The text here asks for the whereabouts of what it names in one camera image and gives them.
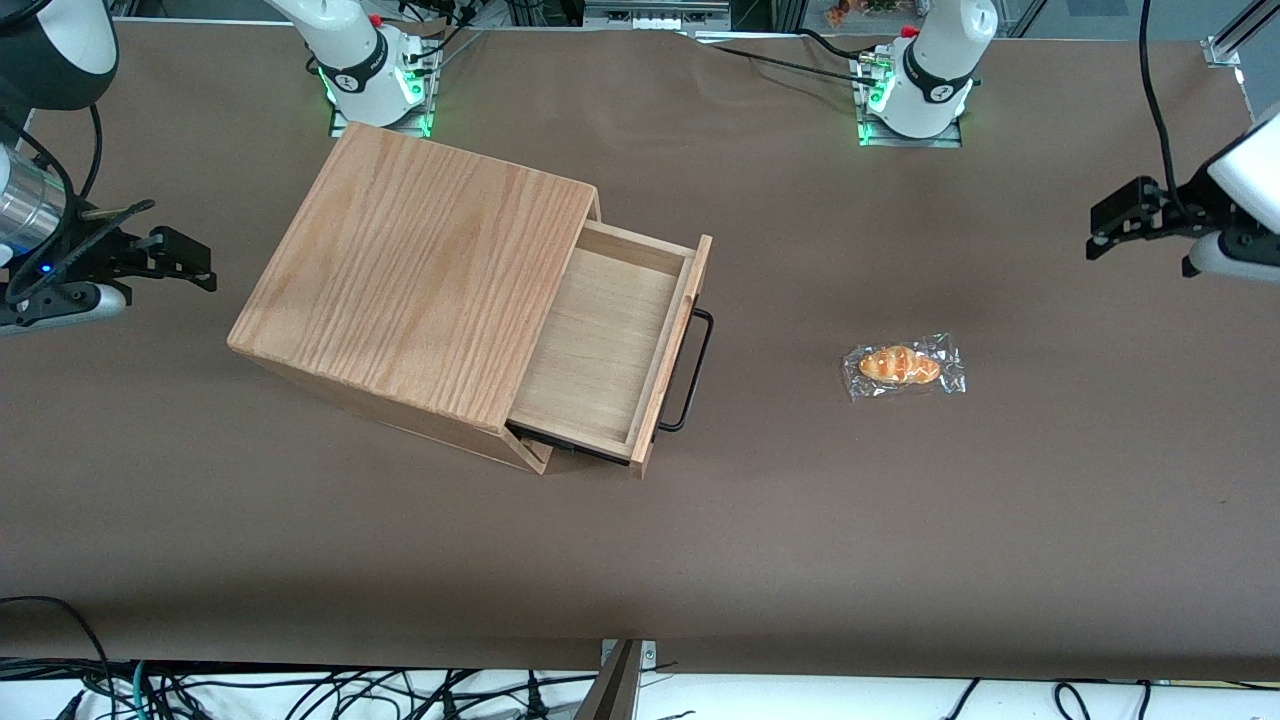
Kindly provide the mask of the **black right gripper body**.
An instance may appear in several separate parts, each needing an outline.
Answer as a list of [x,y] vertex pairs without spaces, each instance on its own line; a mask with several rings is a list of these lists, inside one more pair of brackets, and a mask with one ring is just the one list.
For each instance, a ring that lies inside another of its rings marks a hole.
[[127,208],[102,209],[87,202],[72,205],[54,237],[24,255],[5,284],[6,301],[26,301],[51,284],[91,275],[110,263],[120,241],[122,225],[155,208],[154,200],[140,200]]

